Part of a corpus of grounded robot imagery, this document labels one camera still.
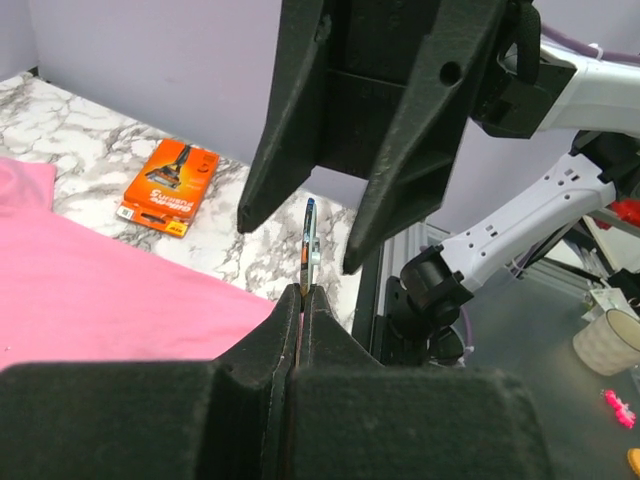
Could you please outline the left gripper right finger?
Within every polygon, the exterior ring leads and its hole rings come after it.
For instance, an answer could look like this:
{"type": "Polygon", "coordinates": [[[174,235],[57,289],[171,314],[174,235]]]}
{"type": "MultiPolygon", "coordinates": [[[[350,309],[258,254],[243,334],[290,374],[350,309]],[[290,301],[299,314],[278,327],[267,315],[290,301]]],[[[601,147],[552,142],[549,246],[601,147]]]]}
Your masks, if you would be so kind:
{"type": "Polygon", "coordinates": [[[334,319],[324,290],[305,300],[289,383],[293,479],[551,479],[523,384],[495,370],[378,364],[334,319]]]}

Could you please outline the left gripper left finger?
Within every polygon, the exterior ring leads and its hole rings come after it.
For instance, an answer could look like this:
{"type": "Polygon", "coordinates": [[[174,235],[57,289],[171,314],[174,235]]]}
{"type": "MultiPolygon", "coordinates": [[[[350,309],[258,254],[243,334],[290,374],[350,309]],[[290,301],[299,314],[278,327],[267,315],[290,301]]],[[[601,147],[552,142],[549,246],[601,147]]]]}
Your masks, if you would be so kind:
{"type": "Polygon", "coordinates": [[[5,479],[283,479],[301,311],[288,286],[216,359],[31,363],[1,375],[5,479]]]}

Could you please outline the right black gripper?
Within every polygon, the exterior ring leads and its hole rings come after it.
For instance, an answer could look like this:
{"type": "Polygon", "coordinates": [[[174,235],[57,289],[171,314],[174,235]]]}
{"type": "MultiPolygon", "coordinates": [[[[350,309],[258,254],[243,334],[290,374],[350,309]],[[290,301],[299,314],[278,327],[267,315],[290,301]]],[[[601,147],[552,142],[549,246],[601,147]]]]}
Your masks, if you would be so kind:
{"type": "Polygon", "coordinates": [[[469,120],[510,82],[533,85],[541,21],[529,1],[350,1],[332,37],[331,1],[284,1],[266,123],[237,210],[261,226],[324,167],[367,187],[342,269],[434,211],[469,120]]]}

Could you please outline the round blue yellow brooch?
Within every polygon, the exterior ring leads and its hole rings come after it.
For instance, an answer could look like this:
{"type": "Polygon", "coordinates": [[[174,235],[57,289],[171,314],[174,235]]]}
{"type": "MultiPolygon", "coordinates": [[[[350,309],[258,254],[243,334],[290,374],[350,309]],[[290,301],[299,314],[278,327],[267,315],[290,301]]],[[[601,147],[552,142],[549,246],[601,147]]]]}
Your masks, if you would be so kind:
{"type": "Polygon", "coordinates": [[[306,296],[313,284],[314,271],[321,260],[320,240],[317,235],[317,205],[313,198],[309,198],[305,208],[303,221],[301,261],[300,261],[300,290],[306,296]]]}

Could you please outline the pink t-shirt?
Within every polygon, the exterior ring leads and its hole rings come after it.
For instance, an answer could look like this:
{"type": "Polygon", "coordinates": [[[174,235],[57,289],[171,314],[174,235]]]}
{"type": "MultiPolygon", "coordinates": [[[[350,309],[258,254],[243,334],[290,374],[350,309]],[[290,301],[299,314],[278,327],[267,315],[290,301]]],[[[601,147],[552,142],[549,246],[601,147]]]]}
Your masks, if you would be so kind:
{"type": "Polygon", "coordinates": [[[273,304],[52,209],[50,164],[1,161],[1,365],[208,361],[273,304]]]}

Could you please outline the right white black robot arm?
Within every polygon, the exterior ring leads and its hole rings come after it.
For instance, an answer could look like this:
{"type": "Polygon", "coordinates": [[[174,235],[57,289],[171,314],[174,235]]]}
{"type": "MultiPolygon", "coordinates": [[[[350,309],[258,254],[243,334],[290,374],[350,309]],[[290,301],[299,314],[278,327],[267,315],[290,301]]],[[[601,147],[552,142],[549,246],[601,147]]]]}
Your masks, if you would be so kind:
{"type": "Polygon", "coordinates": [[[263,224],[316,167],[367,185],[351,274],[441,205],[465,126],[528,139],[572,129],[540,179],[412,259],[393,334],[425,342],[499,267],[580,217],[639,195],[639,61],[541,40],[529,1],[285,1],[266,124],[237,210],[263,224]]]}

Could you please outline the orange black packet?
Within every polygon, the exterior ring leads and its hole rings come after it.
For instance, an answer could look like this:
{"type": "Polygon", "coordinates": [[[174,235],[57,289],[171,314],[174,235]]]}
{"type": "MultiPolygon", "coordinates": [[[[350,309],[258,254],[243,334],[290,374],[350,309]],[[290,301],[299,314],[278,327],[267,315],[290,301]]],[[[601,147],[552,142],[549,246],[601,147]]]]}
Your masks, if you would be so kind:
{"type": "Polygon", "coordinates": [[[173,139],[162,140],[125,190],[116,215],[182,238],[214,177],[220,155],[173,139]]]}

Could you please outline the white paper cup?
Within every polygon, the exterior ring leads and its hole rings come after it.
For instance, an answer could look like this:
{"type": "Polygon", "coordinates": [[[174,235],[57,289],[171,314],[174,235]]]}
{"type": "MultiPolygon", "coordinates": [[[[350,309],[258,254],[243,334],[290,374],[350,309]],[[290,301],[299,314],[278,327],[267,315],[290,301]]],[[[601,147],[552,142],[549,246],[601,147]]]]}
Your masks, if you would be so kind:
{"type": "Polygon", "coordinates": [[[578,358],[592,371],[613,376],[639,364],[639,320],[608,310],[572,339],[578,358]]]}

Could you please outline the pink toy piece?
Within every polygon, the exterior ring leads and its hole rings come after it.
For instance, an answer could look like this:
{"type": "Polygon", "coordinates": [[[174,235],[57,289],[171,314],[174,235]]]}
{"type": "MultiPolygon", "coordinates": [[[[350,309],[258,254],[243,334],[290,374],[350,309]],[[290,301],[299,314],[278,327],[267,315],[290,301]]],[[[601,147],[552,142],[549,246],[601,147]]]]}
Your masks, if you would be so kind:
{"type": "Polygon", "coordinates": [[[613,390],[605,390],[603,396],[606,403],[614,410],[618,423],[632,429],[636,423],[636,414],[630,409],[629,404],[623,402],[613,390]]]}

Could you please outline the red object on shelf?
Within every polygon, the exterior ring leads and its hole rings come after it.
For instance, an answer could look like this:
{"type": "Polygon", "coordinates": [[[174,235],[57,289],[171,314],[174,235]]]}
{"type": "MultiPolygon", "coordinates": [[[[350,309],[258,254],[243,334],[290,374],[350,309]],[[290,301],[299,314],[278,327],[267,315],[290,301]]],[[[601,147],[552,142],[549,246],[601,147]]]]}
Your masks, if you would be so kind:
{"type": "Polygon", "coordinates": [[[628,224],[640,227],[640,201],[636,199],[625,199],[613,202],[610,209],[616,216],[628,224]]]}

